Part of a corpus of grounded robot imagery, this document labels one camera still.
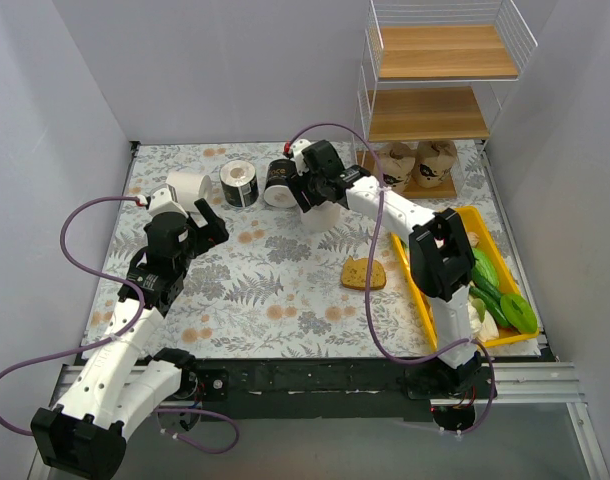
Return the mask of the brown roll cartoon print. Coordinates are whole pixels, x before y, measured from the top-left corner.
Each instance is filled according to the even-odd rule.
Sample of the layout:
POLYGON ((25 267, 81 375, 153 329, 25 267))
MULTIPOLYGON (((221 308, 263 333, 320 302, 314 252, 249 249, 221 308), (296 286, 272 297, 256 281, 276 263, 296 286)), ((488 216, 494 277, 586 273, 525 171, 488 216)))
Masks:
POLYGON ((402 142, 390 142, 378 151, 385 183, 402 194, 411 179, 416 151, 402 142))

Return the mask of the brown roll barcode label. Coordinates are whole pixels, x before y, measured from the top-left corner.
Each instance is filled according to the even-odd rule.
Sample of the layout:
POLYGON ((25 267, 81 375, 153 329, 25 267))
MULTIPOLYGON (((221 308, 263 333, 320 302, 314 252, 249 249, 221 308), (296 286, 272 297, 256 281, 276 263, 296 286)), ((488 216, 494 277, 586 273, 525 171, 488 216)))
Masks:
POLYGON ((412 176, 422 188, 441 185, 458 160, 453 141, 421 141, 416 148, 416 160, 412 176))

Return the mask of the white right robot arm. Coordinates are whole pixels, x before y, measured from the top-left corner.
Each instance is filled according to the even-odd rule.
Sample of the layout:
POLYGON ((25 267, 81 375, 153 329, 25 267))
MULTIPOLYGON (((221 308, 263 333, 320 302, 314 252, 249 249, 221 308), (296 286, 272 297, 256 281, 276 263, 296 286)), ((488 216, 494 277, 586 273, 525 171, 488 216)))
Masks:
POLYGON ((334 203, 375 221, 376 230, 406 240, 408 271, 429 300, 439 342, 435 353, 419 359, 383 355, 406 367, 425 364, 428 387, 449 397, 464 395, 482 360, 468 310, 475 258, 459 214, 421 207, 388 189, 365 168, 345 166, 326 140, 296 140, 285 145, 284 155, 295 165, 287 183, 303 212, 334 203))

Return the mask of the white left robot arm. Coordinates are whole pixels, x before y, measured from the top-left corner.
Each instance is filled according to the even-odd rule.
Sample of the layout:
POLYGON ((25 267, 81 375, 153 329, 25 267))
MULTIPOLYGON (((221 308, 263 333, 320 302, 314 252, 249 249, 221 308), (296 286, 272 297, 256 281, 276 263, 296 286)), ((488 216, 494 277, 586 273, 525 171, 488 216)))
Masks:
POLYGON ((200 223, 171 200, 150 199, 147 244, 130 261, 100 346, 54 406, 38 409, 31 420, 47 466, 85 479, 112 478, 129 438, 159 404, 171 396, 188 399, 200 387, 189 369, 194 356, 180 349, 160 351, 138 378, 129 378, 181 294, 191 262, 229 238, 206 200, 194 205, 200 223))

